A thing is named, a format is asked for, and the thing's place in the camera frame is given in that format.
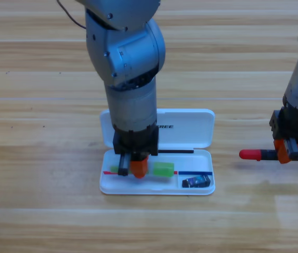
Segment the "red rubber cap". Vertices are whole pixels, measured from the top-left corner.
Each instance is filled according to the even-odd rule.
[[[244,149],[239,152],[239,156],[244,160],[261,160],[261,150],[260,149]]]

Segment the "wood grain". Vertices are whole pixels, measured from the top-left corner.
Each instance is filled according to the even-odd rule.
[[[74,0],[62,0],[84,23]],[[159,108],[216,114],[211,196],[107,196],[107,109],[85,31],[51,0],[0,0],[0,253],[298,252],[298,162],[269,119],[298,58],[298,0],[162,0]]]

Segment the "white plastic case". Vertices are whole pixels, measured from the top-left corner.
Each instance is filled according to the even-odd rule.
[[[100,116],[102,134],[106,146],[113,148],[114,129],[109,110]],[[189,150],[193,153],[159,153],[149,156],[148,174],[137,179],[110,172],[118,166],[120,155],[109,150],[105,153],[100,177],[100,190],[105,194],[154,194],[154,195],[208,195],[215,190],[211,154],[203,150],[211,145],[215,122],[214,112],[208,109],[158,109],[157,125],[160,127],[159,150]],[[211,184],[206,188],[182,188],[182,180],[195,175],[175,174],[171,178],[152,175],[153,162],[172,162],[174,170],[209,172]]]

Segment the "black cable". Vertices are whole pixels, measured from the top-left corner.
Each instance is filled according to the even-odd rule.
[[[72,18],[72,16],[70,15],[70,13],[66,10],[65,6],[63,6],[62,3],[60,3],[60,0],[56,0],[59,4],[59,6],[64,10],[64,12],[67,14],[67,16],[78,26],[80,26],[83,29],[86,29],[86,26],[83,26],[82,24],[78,23],[74,18]]]

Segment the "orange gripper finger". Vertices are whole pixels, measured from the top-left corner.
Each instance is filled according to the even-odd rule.
[[[277,151],[277,158],[281,164],[289,163],[291,159],[289,158],[284,140],[274,140],[274,147]]]
[[[143,161],[131,161],[130,170],[136,178],[143,178],[148,172],[148,157]]]

